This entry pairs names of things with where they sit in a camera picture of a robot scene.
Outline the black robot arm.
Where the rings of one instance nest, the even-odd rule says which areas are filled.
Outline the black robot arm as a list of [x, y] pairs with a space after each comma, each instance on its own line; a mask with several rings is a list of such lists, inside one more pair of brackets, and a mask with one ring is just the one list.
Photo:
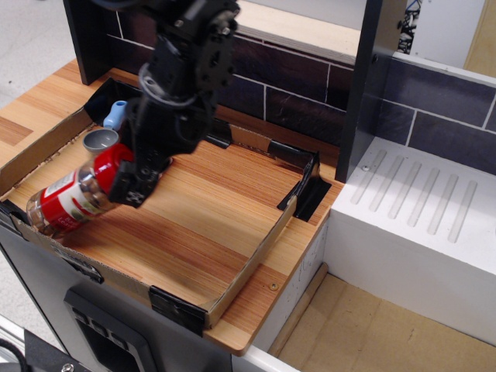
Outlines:
[[210, 132], [217, 92], [232, 79], [235, 1], [100, 1], [156, 23], [152, 57], [139, 69], [141, 95], [126, 106], [124, 144], [133, 152], [112, 182], [111, 202], [139, 207], [172, 157], [193, 153]]

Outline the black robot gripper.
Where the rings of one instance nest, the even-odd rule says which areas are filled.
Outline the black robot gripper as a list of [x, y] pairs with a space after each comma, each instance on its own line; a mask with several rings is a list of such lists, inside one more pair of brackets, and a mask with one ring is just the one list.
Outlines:
[[134, 208], [152, 195], [170, 158], [195, 151], [210, 131], [216, 109], [215, 92], [173, 95], [149, 64], [139, 70], [139, 86], [141, 95], [126, 108], [126, 142], [134, 161], [120, 163], [108, 193], [110, 202]]

